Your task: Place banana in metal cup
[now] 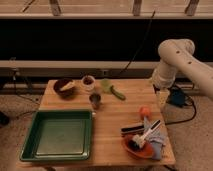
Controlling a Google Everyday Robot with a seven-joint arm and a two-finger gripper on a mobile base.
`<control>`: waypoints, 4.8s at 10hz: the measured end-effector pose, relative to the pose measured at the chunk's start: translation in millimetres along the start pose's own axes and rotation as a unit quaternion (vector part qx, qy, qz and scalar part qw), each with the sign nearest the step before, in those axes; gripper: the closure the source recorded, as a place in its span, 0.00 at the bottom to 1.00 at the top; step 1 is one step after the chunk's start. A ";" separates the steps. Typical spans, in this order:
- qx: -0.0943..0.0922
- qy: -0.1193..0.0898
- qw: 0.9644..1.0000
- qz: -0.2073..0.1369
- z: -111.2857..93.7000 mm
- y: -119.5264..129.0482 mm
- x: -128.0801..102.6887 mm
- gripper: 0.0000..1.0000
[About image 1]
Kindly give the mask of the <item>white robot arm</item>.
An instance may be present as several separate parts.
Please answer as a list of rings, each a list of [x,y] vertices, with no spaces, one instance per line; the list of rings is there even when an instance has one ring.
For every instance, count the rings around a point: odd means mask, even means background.
[[[200,91],[213,101],[213,68],[197,60],[193,54],[194,42],[190,39],[168,39],[158,46],[160,62],[153,71],[151,82],[160,90],[158,106],[163,109],[178,71],[192,81]]]

